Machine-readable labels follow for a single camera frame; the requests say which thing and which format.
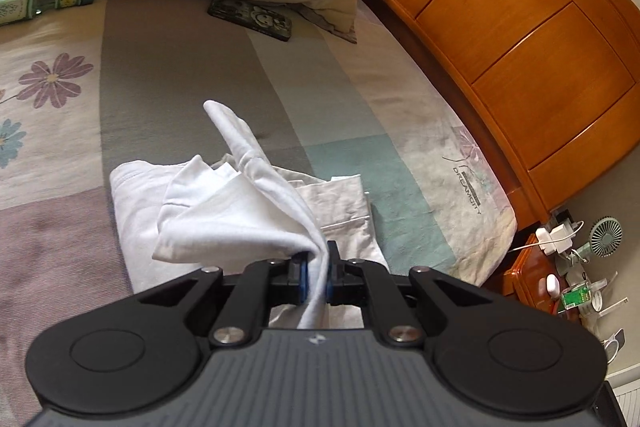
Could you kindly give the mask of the green glass bottle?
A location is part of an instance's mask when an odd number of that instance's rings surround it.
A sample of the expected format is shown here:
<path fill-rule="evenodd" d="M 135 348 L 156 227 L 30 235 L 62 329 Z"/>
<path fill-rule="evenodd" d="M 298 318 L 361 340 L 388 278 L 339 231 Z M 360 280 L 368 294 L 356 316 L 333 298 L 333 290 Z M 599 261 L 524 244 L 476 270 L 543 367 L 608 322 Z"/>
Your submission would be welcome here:
<path fill-rule="evenodd" d="M 77 8 L 94 0 L 0 0 L 0 25 L 32 20 L 44 12 Z"/>

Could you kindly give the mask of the white charger plug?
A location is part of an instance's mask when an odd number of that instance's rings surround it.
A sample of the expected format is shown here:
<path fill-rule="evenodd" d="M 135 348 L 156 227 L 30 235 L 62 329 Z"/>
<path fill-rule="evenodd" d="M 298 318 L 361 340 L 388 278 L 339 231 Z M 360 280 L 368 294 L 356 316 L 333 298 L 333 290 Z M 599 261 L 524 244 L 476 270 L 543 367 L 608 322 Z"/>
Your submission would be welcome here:
<path fill-rule="evenodd" d="M 584 224 L 584 221 L 572 222 L 565 220 L 551 230 L 538 228 L 535 232 L 536 241 L 534 243 L 511 248 L 509 253 L 512 253 L 512 251 L 524 251 L 526 248 L 537 246 L 546 256 L 563 254 L 573 247 L 574 237 Z"/>

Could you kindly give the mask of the orange wooden headboard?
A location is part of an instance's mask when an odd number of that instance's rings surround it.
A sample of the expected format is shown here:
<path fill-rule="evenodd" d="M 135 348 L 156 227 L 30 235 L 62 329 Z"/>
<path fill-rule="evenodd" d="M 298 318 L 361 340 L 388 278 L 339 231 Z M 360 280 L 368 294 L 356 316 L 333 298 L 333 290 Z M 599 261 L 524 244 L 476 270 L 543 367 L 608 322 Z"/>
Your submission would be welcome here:
<path fill-rule="evenodd" d="M 631 0 L 367 0 L 472 132 L 520 228 L 639 143 Z"/>

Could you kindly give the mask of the small green box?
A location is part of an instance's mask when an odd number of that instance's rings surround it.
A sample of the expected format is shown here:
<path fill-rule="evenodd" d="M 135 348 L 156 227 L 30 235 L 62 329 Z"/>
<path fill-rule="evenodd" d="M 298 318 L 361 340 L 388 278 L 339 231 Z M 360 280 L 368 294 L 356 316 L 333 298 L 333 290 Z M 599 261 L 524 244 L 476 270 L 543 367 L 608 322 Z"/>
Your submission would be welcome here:
<path fill-rule="evenodd" d="M 560 297 L 562 309 L 565 311 L 588 305 L 591 300 L 592 291 L 586 282 L 564 289 Z"/>

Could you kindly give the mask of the small green fan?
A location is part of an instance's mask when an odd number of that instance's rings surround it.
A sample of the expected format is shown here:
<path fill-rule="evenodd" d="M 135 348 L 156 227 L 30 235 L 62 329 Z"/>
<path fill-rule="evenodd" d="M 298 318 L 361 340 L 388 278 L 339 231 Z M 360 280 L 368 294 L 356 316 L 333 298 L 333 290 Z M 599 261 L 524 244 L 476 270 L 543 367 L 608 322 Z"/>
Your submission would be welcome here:
<path fill-rule="evenodd" d="M 574 262 L 588 263 L 592 258 L 606 258 L 615 254 L 624 237 L 620 221 L 603 217 L 590 229 L 588 241 L 572 251 Z"/>

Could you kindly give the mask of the wooden bedside table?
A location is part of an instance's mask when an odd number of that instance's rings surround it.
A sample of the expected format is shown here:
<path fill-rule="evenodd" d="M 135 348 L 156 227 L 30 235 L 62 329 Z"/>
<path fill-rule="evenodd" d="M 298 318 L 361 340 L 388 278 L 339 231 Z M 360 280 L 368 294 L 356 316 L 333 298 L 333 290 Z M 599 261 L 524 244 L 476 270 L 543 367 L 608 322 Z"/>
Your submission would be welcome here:
<path fill-rule="evenodd" d="M 537 242 L 533 231 L 518 232 L 511 247 L 522 249 L 507 253 L 483 287 L 522 305 L 579 323 L 576 310 L 559 313 L 560 298 L 549 293 L 547 280 L 549 277 L 551 282 L 557 279 L 560 291 L 564 291 L 568 284 L 566 278 L 556 271 L 554 258 L 546 256 L 539 246 L 535 246 Z"/>

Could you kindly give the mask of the white round earbud case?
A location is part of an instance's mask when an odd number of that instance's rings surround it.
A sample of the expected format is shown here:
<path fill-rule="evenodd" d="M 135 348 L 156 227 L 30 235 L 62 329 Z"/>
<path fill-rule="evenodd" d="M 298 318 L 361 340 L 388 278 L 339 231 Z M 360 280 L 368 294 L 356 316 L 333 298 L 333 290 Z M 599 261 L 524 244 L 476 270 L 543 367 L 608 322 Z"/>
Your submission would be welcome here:
<path fill-rule="evenodd" d="M 546 279 L 544 280 L 544 287 L 546 288 L 547 294 L 552 299 L 558 299 L 561 295 L 561 284 L 560 280 L 555 274 L 548 274 Z"/>

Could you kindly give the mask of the white printed t-shirt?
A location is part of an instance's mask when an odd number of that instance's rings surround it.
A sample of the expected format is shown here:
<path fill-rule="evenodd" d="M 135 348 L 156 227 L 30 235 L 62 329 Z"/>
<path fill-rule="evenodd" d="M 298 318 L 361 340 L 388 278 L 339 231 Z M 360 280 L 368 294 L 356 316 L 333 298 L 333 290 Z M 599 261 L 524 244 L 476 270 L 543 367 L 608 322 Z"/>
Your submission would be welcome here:
<path fill-rule="evenodd" d="M 229 147 L 214 165 L 132 160 L 110 174 L 120 249 L 137 293 L 196 269 L 239 274 L 267 259 L 309 256 L 309 294 L 278 306 L 273 327 L 360 329 L 355 306 L 324 301 L 329 242 L 344 259 L 383 263 L 358 174 L 322 180 L 272 165 L 248 124 L 215 101 L 205 112 Z"/>

